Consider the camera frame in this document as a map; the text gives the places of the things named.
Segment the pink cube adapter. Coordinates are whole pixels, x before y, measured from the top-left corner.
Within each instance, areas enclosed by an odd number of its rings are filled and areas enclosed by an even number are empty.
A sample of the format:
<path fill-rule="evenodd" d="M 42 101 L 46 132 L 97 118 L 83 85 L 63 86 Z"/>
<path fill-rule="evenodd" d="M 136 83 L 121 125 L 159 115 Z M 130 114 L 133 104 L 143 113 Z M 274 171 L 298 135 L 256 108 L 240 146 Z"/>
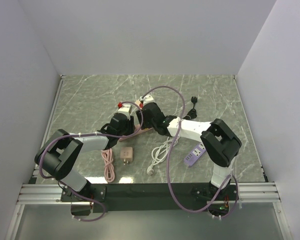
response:
<path fill-rule="evenodd" d="M 124 165 L 128 165 L 133 161 L 133 148 L 132 147 L 122 147 L 120 150 L 120 159 L 123 161 Z"/>

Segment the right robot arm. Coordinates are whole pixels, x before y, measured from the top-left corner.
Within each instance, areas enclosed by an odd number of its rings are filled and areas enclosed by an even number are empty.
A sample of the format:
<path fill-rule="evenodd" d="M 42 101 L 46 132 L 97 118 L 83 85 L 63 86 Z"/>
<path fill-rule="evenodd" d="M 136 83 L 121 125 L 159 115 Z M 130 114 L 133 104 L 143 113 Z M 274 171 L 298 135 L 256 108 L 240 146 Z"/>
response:
<path fill-rule="evenodd" d="M 153 128 L 162 136 L 201 142 L 214 163 L 209 193 L 216 200 L 227 194 L 229 182 L 223 181 L 231 174 L 232 161 L 238 155 L 242 142 L 222 119 L 199 122 L 174 115 L 165 116 L 155 102 L 147 103 L 135 113 L 142 129 Z"/>

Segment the purple power strip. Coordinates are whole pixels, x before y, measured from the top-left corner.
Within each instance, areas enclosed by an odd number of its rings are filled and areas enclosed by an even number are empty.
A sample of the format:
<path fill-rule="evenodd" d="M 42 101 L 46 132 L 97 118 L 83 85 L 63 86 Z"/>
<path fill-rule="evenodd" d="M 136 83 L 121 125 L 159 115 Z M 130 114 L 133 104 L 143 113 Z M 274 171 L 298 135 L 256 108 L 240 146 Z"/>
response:
<path fill-rule="evenodd" d="M 194 149 L 184 158 L 184 163 L 188 167 L 192 167 L 196 161 L 206 152 L 206 148 L 202 143 L 199 143 Z"/>

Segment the beige red power strip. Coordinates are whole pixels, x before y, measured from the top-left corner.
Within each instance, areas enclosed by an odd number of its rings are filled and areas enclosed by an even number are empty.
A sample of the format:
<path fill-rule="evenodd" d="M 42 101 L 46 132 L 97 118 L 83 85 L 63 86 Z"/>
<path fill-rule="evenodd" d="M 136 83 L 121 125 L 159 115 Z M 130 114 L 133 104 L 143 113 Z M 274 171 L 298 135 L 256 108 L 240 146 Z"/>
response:
<path fill-rule="evenodd" d="M 138 105 L 140 109 L 143 108 L 143 99 L 142 98 L 137 99 L 134 103 L 136 105 Z"/>

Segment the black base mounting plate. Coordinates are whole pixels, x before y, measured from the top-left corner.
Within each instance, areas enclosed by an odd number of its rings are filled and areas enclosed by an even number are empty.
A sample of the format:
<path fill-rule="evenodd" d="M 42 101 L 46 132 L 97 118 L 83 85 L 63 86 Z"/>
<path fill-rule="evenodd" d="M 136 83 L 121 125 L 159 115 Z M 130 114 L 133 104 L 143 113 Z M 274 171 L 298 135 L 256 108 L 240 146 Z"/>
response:
<path fill-rule="evenodd" d="M 172 183 L 177 200 L 187 209 L 204 207 L 217 192 L 210 183 Z M 178 210 L 166 183 L 91 184 L 80 195 L 105 205 L 107 211 Z"/>

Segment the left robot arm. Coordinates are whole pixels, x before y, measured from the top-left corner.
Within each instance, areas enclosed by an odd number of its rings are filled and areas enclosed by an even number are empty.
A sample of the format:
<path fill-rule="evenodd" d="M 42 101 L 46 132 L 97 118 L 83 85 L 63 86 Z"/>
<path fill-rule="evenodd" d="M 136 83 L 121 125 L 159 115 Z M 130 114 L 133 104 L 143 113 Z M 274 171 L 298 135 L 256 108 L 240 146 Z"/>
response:
<path fill-rule="evenodd" d="M 48 172 L 52 178 L 72 188 L 72 195 L 84 201 L 91 195 L 91 183 L 73 169 L 78 155 L 94 150 L 106 151 L 114 147 L 119 136 L 128 136 L 135 131 L 134 117 L 115 113 L 110 123 L 95 134 L 78 137 L 58 129 L 38 151 L 34 162 Z"/>

